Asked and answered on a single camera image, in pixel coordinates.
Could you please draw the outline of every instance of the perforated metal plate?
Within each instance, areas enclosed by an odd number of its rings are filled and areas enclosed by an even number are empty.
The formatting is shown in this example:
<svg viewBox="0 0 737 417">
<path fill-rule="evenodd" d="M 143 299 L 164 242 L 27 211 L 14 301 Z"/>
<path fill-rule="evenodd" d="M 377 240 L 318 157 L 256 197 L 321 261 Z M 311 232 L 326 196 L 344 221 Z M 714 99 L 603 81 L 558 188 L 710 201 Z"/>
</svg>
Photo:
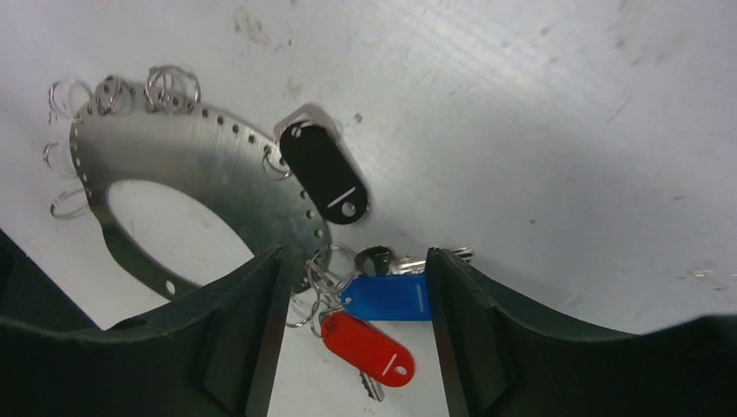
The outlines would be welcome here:
<svg viewBox="0 0 737 417">
<path fill-rule="evenodd" d="M 117 263 L 169 299 L 196 288 L 142 251 L 112 215 L 107 203 L 110 185 L 146 180 L 199 201 L 254 254 L 277 245 L 291 248 L 282 260 L 282 271 L 293 277 L 295 292 L 307 289 L 304 262 L 330 244 L 330 233 L 294 177 L 275 181 L 264 173 L 265 149 L 270 149 L 269 158 L 278 166 L 274 143 L 225 110 L 173 95 L 168 110 L 150 112 L 143 84 L 131 83 L 125 89 L 116 111 L 108 115 L 101 115 L 94 101 L 83 106 L 70 132 L 76 172 Z M 104 103 L 105 94 L 98 86 L 96 96 L 103 96 Z"/>
</svg>

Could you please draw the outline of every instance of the metal key holder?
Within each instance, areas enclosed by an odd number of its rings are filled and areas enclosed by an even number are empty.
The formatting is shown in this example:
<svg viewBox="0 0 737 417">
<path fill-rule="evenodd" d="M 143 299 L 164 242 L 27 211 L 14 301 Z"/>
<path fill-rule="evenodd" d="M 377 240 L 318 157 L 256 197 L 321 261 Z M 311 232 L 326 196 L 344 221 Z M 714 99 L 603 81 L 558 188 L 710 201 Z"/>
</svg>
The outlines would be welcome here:
<svg viewBox="0 0 737 417">
<path fill-rule="evenodd" d="M 174 89 L 178 76 L 191 83 L 192 96 Z M 108 205 L 114 182 L 156 182 L 212 210 L 254 253 L 289 245 L 282 270 L 295 277 L 294 292 L 304 291 L 305 260 L 330 244 L 325 222 L 297 180 L 274 182 L 264 175 L 264 161 L 279 152 L 274 142 L 239 117 L 201 104 L 200 96 L 194 74 L 154 67 L 145 83 L 107 77 L 71 118 L 74 168 L 110 254 L 166 298 L 196 288 L 144 253 Z M 55 200 L 53 215 L 62 201 Z M 320 261 L 327 265 L 329 256 Z"/>
</svg>

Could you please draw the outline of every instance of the scratched surface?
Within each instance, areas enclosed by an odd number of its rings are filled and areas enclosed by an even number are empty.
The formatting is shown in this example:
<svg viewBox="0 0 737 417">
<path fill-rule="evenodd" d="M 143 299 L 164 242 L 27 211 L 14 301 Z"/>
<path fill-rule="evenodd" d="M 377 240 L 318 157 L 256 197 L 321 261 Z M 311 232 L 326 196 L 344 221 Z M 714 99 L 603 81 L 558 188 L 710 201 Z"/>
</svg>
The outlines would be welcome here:
<svg viewBox="0 0 737 417">
<path fill-rule="evenodd" d="M 337 242 L 471 246 L 499 281 L 625 331 L 734 312 L 735 13 L 728 0 L 1 2 L 0 227 L 103 328 L 161 305 L 92 216 L 51 219 L 79 184 L 41 151 L 69 128 L 49 116 L 53 81 L 173 63 L 265 131 L 309 102 L 338 121 L 374 201 Z M 111 199 L 196 281 L 248 259 L 174 195 L 121 184 Z M 415 355 L 408 386 L 375 404 L 354 369 L 288 329 L 270 413 L 444 415 L 431 328 L 384 328 Z"/>
</svg>

